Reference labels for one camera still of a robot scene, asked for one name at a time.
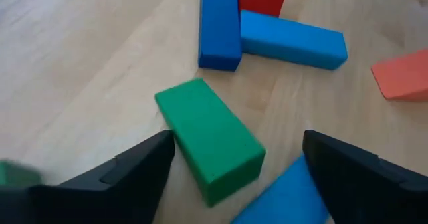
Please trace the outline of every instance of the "light blue block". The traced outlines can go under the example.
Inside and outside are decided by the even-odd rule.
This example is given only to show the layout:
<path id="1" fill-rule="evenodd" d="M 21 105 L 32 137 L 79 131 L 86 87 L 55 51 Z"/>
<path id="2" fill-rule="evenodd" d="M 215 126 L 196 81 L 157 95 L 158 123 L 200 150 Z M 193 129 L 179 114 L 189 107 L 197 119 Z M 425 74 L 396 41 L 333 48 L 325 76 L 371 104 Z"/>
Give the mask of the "light blue block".
<path id="1" fill-rule="evenodd" d="M 232 224 L 324 224 L 328 211 L 301 156 Z"/>
<path id="2" fill-rule="evenodd" d="M 328 70 L 348 59 L 342 33 L 245 10 L 241 42 L 244 53 Z"/>
<path id="3" fill-rule="evenodd" d="M 235 71 L 242 57 L 238 0 L 201 0 L 199 17 L 199 67 Z"/>

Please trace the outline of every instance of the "wooden table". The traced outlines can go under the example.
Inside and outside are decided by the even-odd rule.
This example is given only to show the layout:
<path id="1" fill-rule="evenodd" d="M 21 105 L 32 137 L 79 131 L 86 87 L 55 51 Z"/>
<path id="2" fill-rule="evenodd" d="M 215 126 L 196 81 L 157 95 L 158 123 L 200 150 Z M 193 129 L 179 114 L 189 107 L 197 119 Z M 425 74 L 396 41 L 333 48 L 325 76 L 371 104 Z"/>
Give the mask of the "wooden table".
<path id="1" fill-rule="evenodd" d="M 0 157 L 56 184 L 166 128 L 153 95 L 202 76 L 267 148 L 258 181 L 212 209 L 178 150 L 157 223 L 227 223 L 300 154 L 305 129 L 428 175 L 428 104 L 388 102 L 370 66 L 428 47 L 428 0 L 286 0 L 343 31 L 329 72 L 244 54 L 197 67 L 199 0 L 0 0 Z"/>

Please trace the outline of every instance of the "blue block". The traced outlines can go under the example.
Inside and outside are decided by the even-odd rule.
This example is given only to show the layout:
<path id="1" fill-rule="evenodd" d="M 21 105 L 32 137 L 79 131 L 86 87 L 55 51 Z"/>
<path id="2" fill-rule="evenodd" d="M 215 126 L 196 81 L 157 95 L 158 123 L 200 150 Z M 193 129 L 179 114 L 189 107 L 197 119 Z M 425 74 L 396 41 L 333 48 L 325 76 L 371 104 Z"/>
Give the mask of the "blue block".
<path id="1" fill-rule="evenodd" d="M 199 18 L 199 67 L 235 71 L 242 57 L 238 0 L 201 0 Z"/>
<path id="2" fill-rule="evenodd" d="M 348 59 L 342 33 L 250 11 L 241 12 L 241 40 L 244 53 L 328 70 Z"/>
<path id="3" fill-rule="evenodd" d="M 301 156 L 233 224 L 324 224 L 328 211 Z"/>

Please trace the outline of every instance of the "green object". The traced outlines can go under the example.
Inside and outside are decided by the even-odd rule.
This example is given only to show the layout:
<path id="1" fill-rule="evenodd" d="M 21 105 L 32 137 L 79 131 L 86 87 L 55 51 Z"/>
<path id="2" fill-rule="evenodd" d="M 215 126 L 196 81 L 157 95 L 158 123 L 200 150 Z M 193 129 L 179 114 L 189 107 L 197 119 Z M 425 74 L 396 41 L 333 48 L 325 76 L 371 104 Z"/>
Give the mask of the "green object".
<path id="1" fill-rule="evenodd" d="M 0 186 L 28 187 L 41 183 L 41 175 L 35 169 L 10 160 L 0 160 Z"/>
<path id="2" fill-rule="evenodd" d="M 202 79 L 155 98 L 208 206 L 258 178 L 265 148 Z"/>

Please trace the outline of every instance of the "wood grain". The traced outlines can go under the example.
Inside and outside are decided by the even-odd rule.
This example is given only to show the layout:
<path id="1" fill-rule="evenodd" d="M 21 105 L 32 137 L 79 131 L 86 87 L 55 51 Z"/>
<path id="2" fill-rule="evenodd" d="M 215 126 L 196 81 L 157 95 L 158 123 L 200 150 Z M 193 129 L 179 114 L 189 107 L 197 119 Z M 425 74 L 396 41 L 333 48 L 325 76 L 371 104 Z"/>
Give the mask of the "wood grain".
<path id="1" fill-rule="evenodd" d="M 208 209 L 177 151 L 156 223 L 228 223 L 301 152 L 305 129 L 428 175 L 428 104 L 387 102 L 376 61 L 428 47 L 428 0 L 285 0 L 343 31 L 329 72 L 244 55 L 198 70 L 199 0 L 0 0 L 0 158 L 56 184 L 166 128 L 154 93 L 202 76 L 267 148 L 258 181 Z"/>

